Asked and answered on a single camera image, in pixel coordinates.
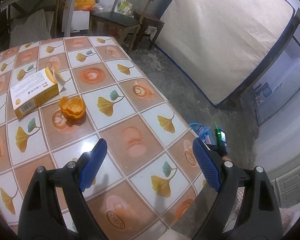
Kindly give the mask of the blue plastic wrapper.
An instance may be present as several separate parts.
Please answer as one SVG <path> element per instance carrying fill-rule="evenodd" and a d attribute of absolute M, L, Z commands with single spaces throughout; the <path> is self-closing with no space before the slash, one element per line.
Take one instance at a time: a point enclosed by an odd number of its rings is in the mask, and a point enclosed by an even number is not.
<path fill-rule="evenodd" d="M 214 145 L 215 141 L 211 134 L 211 128 L 205 127 L 203 124 L 196 122 L 190 123 L 189 126 L 194 130 L 196 135 L 202 139 L 203 142 L 209 145 Z"/>

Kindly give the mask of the orange peel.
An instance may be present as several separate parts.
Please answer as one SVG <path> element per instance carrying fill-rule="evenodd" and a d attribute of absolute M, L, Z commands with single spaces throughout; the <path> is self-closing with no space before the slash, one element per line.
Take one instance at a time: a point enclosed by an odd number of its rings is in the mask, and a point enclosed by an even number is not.
<path fill-rule="evenodd" d="M 58 103 L 62 115 L 66 120 L 79 120 L 85 116 L 85 102 L 80 97 L 69 98 L 63 96 Z"/>

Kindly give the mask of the yellow white cardboard box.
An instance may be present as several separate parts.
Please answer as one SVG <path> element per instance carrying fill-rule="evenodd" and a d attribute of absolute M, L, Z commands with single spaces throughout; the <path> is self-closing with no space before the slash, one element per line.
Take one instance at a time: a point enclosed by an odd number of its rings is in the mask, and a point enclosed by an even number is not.
<path fill-rule="evenodd" d="M 57 70 L 46 67 L 10 89 L 11 102 L 18 119 L 58 95 L 66 80 Z"/>

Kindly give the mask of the patterned tablecloth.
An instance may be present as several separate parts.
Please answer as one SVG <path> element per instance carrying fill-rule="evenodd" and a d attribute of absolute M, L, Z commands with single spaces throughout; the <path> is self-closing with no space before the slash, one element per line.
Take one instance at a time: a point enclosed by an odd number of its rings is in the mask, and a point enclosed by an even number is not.
<path fill-rule="evenodd" d="M 59 96 L 23 119 L 10 90 L 44 69 L 61 78 Z M 59 98 L 80 97 L 86 114 L 70 124 Z M 206 184 L 195 133 L 112 37 L 66 37 L 0 52 L 0 215 L 16 230 L 38 166 L 61 168 L 100 138 L 107 156 L 83 193 L 110 239 L 159 239 Z"/>

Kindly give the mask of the white mattress blue trim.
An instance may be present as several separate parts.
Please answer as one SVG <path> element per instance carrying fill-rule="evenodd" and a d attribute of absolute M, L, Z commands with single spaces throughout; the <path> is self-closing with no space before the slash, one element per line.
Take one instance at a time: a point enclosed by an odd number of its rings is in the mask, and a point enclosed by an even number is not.
<path fill-rule="evenodd" d="M 172 0 L 157 45 L 218 105 L 258 67 L 293 16 L 286 0 Z"/>

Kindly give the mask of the dark wooden stool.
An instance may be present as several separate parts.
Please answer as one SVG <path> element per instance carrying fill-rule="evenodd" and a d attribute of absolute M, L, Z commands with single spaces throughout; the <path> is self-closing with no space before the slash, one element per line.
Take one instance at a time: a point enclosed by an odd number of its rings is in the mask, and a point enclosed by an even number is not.
<path fill-rule="evenodd" d="M 149 31 L 149 36 L 151 36 L 150 32 L 154 31 L 154 36 L 151 38 L 151 42 L 148 46 L 148 50 L 151 50 L 154 46 L 159 34 L 161 33 L 165 22 L 161 19 L 157 18 L 157 16 L 146 14 L 141 22 L 140 29 L 134 41 L 132 50 L 137 50 L 139 43 L 141 42 L 142 38 L 146 35 L 147 31 Z"/>

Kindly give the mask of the wooden chair black seat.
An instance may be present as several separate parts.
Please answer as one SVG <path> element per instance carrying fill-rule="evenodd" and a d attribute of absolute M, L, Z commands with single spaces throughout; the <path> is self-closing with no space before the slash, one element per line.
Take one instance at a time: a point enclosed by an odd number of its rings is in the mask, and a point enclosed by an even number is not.
<path fill-rule="evenodd" d="M 92 17 L 95 19 L 96 23 L 101 22 L 103 24 L 112 24 L 115 27 L 119 28 L 121 30 L 120 37 L 117 38 L 117 42 L 119 44 L 122 44 L 125 37 L 128 35 L 130 31 L 133 32 L 132 39 L 130 41 L 128 50 L 132 50 L 136 36 L 141 28 L 142 20 L 147 12 L 147 9 L 151 2 L 154 2 L 154 0 L 147 0 L 147 3 L 139 17 L 138 20 L 128 17 L 126 15 L 120 14 L 119 12 L 115 12 L 115 7 L 117 5 L 117 2 L 119 0 L 115 0 L 111 11 L 109 12 L 97 12 L 95 14 L 92 14 Z"/>

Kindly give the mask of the orange plastic bag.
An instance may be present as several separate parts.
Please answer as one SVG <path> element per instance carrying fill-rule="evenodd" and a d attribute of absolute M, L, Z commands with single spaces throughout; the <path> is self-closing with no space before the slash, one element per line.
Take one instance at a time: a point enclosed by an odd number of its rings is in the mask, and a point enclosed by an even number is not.
<path fill-rule="evenodd" d="M 74 5 L 74 10 L 90 11 L 93 9 L 95 4 L 96 4 L 96 0 L 76 0 Z"/>

